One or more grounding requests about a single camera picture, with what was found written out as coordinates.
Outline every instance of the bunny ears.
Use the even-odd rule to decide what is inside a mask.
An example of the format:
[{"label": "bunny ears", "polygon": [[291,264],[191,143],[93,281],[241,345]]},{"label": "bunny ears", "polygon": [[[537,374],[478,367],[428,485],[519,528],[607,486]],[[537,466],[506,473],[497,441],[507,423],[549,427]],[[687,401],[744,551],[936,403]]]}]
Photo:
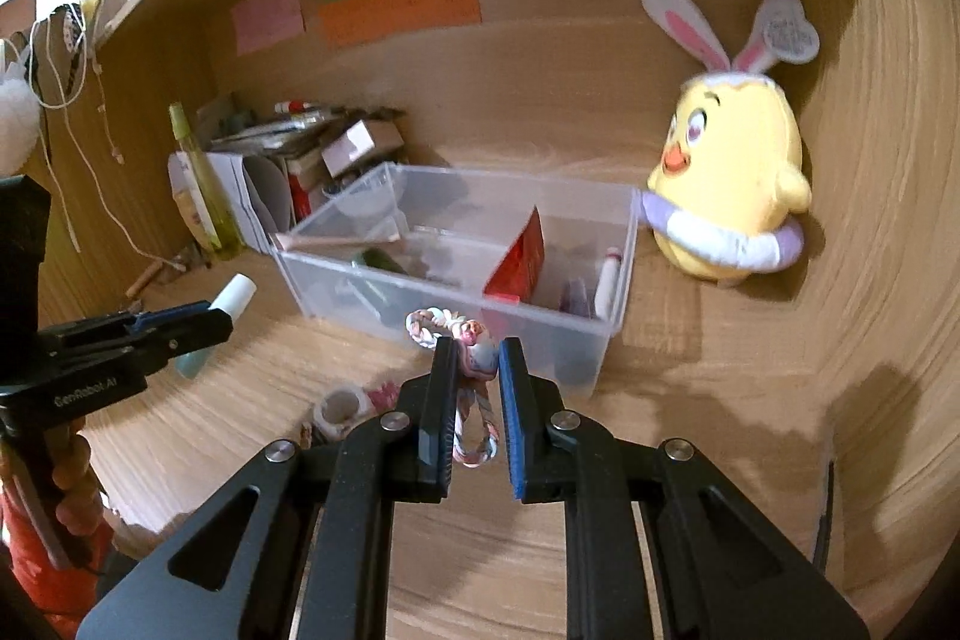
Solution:
[{"label": "bunny ears", "polygon": [[800,0],[763,0],[750,41],[731,64],[722,44],[697,5],[690,0],[642,0],[647,14],[667,35],[701,61],[708,71],[762,74],[779,61],[809,63],[820,38]]}]

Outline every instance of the white cap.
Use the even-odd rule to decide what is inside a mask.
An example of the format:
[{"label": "white cap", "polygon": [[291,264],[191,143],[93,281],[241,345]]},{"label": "white cap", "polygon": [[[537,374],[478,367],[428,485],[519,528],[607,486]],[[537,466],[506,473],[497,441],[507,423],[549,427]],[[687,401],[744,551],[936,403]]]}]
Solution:
[{"label": "white cap", "polygon": [[250,300],[256,293],[256,283],[249,277],[242,274],[236,274],[233,279],[227,283],[227,287],[221,290],[217,298],[210,305],[212,310],[223,310],[230,316],[234,323],[247,309]]}]

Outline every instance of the green bottle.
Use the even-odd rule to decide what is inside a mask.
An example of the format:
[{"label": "green bottle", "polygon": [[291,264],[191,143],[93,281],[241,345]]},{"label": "green bottle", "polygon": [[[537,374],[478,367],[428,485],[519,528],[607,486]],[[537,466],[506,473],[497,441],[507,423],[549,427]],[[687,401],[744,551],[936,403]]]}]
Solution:
[{"label": "green bottle", "polygon": [[210,162],[206,160],[206,154],[200,149],[190,122],[186,119],[184,105],[179,102],[170,105],[170,121],[174,138],[184,151],[184,155],[178,156],[178,159],[209,247],[218,261],[229,261],[243,250],[243,239],[230,211],[227,194]]}]

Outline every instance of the pink inner ear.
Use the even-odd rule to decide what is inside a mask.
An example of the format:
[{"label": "pink inner ear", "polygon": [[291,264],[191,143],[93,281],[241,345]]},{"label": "pink inner ear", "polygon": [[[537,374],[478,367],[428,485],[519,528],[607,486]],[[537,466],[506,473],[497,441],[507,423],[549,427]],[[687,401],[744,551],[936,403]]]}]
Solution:
[{"label": "pink inner ear", "polygon": [[720,57],[720,54],[704,42],[696,29],[676,12],[668,11],[666,13],[666,25],[670,26],[670,30],[673,31],[677,41],[690,52],[696,54],[709,68],[713,68],[715,71],[723,71],[724,68],[728,68],[727,60]]},{"label": "pink inner ear", "polygon": [[741,54],[736,57],[736,60],[733,61],[733,68],[741,68],[743,71],[750,71],[750,66],[754,63],[757,63],[757,58],[760,58],[760,55],[766,49],[766,44],[763,44],[763,38],[757,39],[753,44],[750,44],[750,47],[743,50]]}]

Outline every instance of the yellow chick plush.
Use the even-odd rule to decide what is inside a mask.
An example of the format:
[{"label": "yellow chick plush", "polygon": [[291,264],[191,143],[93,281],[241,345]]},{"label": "yellow chick plush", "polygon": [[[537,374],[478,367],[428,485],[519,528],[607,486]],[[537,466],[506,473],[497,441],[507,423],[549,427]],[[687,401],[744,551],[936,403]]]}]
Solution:
[{"label": "yellow chick plush", "polygon": [[764,0],[750,42],[731,64],[690,0],[643,0],[675,41],[711,71],[683,86],[642,209],[664,256],[695,277],[733,284],[778,271],[803,249],[791,213],[810,206],[800,130],[765,71],[803,63],[819,39],[799,0]]},{"label": "yellow chick plush", "polygon": [[[747,236],[772,232],[788,213],[810,206],[800,173],[800,130],[784,92],[771,80],[709,76],[685,86],[661,162],[647,187],[693,215]],[[688,274],[744,277],[654,237],[664,256]]]}]

